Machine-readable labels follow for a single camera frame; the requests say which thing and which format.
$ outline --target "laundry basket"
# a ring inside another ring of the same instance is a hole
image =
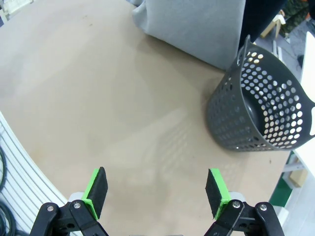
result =
[[[248,36],[208,102],[207,123],[230,150],[291,150],[313,137],[314,106],[288,68]]]

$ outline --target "camouflage fabric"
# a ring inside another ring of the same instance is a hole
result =
[[[280,34],[285,36],[285,33],[290,33],[305,20],[309,12],[309,4],[303,0],[288,0],[283,11],[286,24],[281,26]]]

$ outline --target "gray cloth bag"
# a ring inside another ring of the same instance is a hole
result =
[[[236,57],[245,0],[127,0],[144,33],[213,66],[228,69]]]

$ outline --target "black cable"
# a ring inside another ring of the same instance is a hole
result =
[[[6,175],[7,175],[7,165],[6,165],[6,158],[3,149],[0,147],[0,157],[2,161],[2,179],[0,182],[0,192],[3,190],[5,182],[6,182]],[[12,211],[7,207],[7,205],[3,202],[0,202],[0,236],[29,236],[29,234],[17,230],[16,229],[16,221],[12,214]],[[6,220],[8,221],[9,225],[9,232],[6,232]]]

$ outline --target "table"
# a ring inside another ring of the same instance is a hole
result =
[[[0,110],[66,196],[107,171],[110,235],[204,235],[208,168],[254,205],[286,151],[235,153],[206,129],[223,72],[137,29],[124,0],[41,0],[0,29]]]
[[[312,36],[310,32],[307,32],[306,35],[306,45],[305,45],[305,53],[304,53],[304,62],[303,62],[303,70],[302,70],[302,78],[301,78],[301,86],[303,87],[307,96],[315,101],[315,81],[314,81],[314,66],[313,61],[315,59],[315,38]],[[312,109],[312,128],[311,135],[315,134],[315,113],[314,108]],[[303,163],[303,165],[309,170],[309,172],[315,176],[315,161],[313,157],[315,146],[315,139],[309,140],[307,143],[297,148],[294,153]]]

